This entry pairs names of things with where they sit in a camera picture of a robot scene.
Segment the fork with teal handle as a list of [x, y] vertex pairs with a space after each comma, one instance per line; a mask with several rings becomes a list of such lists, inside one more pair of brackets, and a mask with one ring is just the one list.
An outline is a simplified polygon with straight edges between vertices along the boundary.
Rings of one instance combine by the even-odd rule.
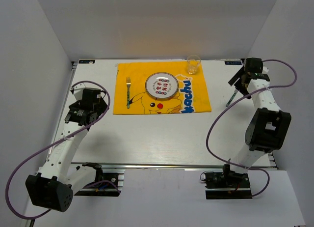
[[126, 78], [126, 86], [127, 86], [127, 109], [130, 108], [130, 87], [131, 87], [131, 78]]

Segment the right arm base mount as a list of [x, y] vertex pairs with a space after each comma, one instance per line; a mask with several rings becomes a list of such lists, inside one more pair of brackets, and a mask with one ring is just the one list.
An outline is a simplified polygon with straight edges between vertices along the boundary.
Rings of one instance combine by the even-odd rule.
[[223, 172], [204, 171], [200, 181], [205, 184], [207, 200], [252, 199], [248, 175], [241, 178], [227, 177]]

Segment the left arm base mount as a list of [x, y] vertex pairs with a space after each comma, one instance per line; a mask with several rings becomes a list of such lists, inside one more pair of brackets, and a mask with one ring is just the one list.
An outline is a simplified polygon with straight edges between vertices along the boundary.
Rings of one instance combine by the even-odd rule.
[[86, 197], [118, 197], [124, 182], [124, 170], [105, 168], [97, 163], [84, 163], [82, 167], [91, 167], [96, 170], [96, 178], [87, 184], [75, 196]]

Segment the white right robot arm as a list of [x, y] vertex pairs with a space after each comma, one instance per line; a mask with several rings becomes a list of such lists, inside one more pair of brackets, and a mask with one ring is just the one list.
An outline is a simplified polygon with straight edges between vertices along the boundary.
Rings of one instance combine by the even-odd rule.
[[276, 103], [270, 91], [270, 78], [263, 71], [260, 58], [247, 58], [228, 84], [251, 99], [256, 110], [245, 132], [245, 145], [223, 167], [222, 183], [233, 187], [260, 157], [281, 149], [291, 115], [282, 111]]

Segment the yellow printed cloth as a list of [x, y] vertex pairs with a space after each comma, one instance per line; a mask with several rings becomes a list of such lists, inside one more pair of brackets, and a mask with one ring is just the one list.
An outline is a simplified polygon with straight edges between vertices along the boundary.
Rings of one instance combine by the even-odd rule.
[[188, 73], [186, 61], [119, 63], [113, 113], [190, 114], [211, 112], [201, 65]]

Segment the knife with teal handle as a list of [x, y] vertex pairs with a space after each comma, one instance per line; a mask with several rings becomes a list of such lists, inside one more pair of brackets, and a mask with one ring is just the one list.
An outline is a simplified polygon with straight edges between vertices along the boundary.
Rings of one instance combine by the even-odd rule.
[[237, 92], [238, 92], [238, 91], [235, 89], [235, 90], [234, 90], [234, 93], [232, 94], [232, 96], [231, 96], [230, 99], [228, 100], [227, 104], [225, 105], [226, 108], [232, 103], [232, 101], [234, 100], [235, 96], [237, 95]]

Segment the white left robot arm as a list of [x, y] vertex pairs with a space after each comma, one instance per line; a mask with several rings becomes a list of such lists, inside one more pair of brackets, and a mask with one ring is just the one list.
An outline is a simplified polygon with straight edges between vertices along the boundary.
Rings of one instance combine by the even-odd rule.
[[67, 174], [80, 143], [89, 131], [88, 125], [107, 109], [102, 92], [85, 88], [75, 93], [76, 102], [69, 106], [61, 133], [62, 142], [53, 148], [38, 173], [26, 179], [26, 189], [33, 205], [65, 212], [74, 194], [86, 185], [102, 185], [104, 175], [97, 163], [84, 163], [73, 174]]

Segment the white plate with red print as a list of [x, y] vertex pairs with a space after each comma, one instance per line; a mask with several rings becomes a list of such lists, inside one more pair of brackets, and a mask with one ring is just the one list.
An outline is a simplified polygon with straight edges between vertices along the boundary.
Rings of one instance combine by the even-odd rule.
[[150, 75], [145, 82], [147, 93], [156, 99], [173, 97], [179, 88], [178, 80], [170, 73], [157, 72]]

